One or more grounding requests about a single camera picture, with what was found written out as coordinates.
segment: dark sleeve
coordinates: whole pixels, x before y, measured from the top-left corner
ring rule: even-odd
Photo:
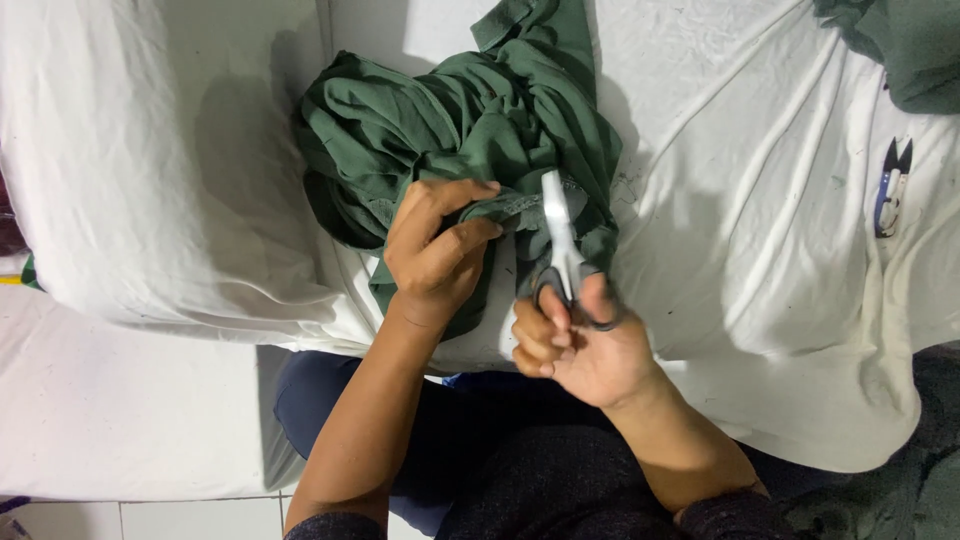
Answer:
[[[386,533],[367,516],[337,512],[307,518],[283,540],[384,540]]]
[[[737,491],[684,510],[680,528],[694,540],[794,540],[796,535],[770,500]]]

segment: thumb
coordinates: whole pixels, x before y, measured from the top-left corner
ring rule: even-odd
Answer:
[[[609,323],[616,317],[617,305],[607,294],[607,276],[591,274],[580,286],[580,306],[598,323]]]

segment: green fabric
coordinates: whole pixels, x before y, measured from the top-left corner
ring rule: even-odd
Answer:
[[[23,265],[23,273],[20,274],[20,282],[36,290],[43,290],[43,287],[40,286],[40,282],[36,280],[34,254],[30,254],[30,256],[27,257],[27,262]]]
[[[295,115],[307,162],[303,185],[320,224],[348,247],[382,256],[407,186],[419,179],[497,180],[501,194],[448,225],[486,216],[515,232],[517,292],[549,260],[540,176],[560,169],[579,247],[603,270],[616,248],[610,184],[621,143],[597,112],[582,0],[504,0],[471,28],[478,53],[407,77],[341,52]],[[476,292],[444,338],[483,316],[495,242]],[[371,292],[386,310],[396,292],[381,261]]]
[[[960,113],[960,1],[814,0],[824,26],[886,67],[894,105],[907,112]]]
[[[785,517],[820,540],[960,538],[960,354],[914,356],[923,412],[910,441],[882,467],[792,502]]]

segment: black pants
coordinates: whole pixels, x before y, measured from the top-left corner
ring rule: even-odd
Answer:
[[[359,358],[309,351],[292,355],[283,367],[274,414],[304,458],[359,364]],[[390,508],[433,536],[464,479],[505,437],[534,425],[571,424],[614,431],[599,409],[552,380],[502,372],[462,374],[452,385],[425,380]],[[775,500],[846,478],[741,448]]]

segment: person's right hand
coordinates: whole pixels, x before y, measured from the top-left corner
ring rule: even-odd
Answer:
[[[603,274],[584,280],[580,305],[595,321],[612,320],[617,307],[607,297]],[[570,313],[549,285],[540,292],[540,308],[543,313],[530,298],[514,305],[519,341],[514,363],[527,377],[552,378],[580,401],[609,409],[629,402],[651,375],[662,373],[643,321],[633,311],[610,331],[571,325]]]

